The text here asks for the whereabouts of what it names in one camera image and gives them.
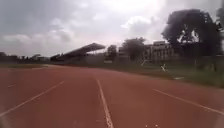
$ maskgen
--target tree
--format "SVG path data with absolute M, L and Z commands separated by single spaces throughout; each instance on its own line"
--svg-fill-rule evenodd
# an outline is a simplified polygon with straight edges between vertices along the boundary
M 162 35 L 180 56 L 215 58 L 222 51 L 219 25 L 198 9 L 173 12 Z
M 136 60 L 144 50 L 144 38 L 126 39 L 123 43 L 124 51 L 128 53 L 131 60 Z
M 116 45 L 110 45 L 107 48 L 107 57 L 109 60 L 114 60 L 117 56 L 117 46 Z

